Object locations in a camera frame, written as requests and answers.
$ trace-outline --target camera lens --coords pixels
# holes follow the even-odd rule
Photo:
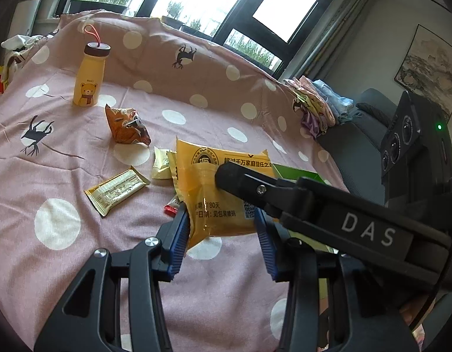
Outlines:
[[[386,170],[388,164],[389,164],[389,154],[385,150],[384,155],[382,155],[382,169]]]
[[[412,139],[412,133],[412,120],[409,116],[406,116],[402,122],[402,139],[405,144],[410,143],[410,140]]]
[[[397,133],[394,134],[391,140],[391,160],[393,163],[397,161],[400,155],[400,139]]]

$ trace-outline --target framed painting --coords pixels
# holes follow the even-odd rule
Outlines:
[[[395,81],[440,105],[447,121],[452,113],[452,46],[418,25]]]

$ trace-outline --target yellow bottle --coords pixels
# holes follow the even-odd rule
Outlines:
[[[84,58],[74,83],[73,103],[77,106],[97,104],[109,53],[110,46],[105,43],[90,42],[84,48]]]

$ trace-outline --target pink bedsheet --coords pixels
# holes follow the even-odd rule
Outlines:
[[[91,108],[72,104],[74,76],[92,41],[84,23],[112,47],[99,106]],[[196,53],[174,67],[181,48]],[[30,347],[94,249],[132,248],[169,220],[170,180],[154,180],[105,218],[83,193],[130,165],[150,177],[154,146],[173,149],[178,136],[226,150],[267,149],[273,162],[317,171],[345,189],[332,158],[300,127],[284,86],[157,18],[64,16],[58,34],[33,53],[0,97],[0,308]],[[116,144],[106,103],[137,109],[152,144]],[[33,126],[40,124],[27,132],[34,117]],[[175,351],[267,352],[278,344],[287,284],[266,273],[256,235],[203,241],[161,289]]]

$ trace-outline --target bear illustration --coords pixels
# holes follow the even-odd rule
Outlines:
[[[97,84],[91,83],[81,83],[81,98],[78,102],[78,105],[81,105],[81,100],[86,99],[86,102],[83,105],[92,104],[92,97],[96,92]]]

